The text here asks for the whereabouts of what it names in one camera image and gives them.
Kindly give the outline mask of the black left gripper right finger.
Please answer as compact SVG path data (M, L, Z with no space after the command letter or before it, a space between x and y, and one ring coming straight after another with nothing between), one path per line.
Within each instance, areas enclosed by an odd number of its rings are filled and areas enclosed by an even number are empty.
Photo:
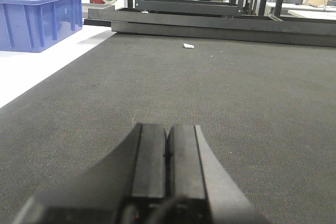
M268 222L217 160L200 126L172 126L168 143L170 193L187 197L187 223Z

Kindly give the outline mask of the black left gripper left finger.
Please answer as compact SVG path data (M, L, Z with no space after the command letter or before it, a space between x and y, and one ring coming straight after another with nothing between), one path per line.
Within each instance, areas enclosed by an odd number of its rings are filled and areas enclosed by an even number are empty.
M134 126L105 158L82 174L31 196L15 223L117 223L134 201L166 195L166 133L159 124Z

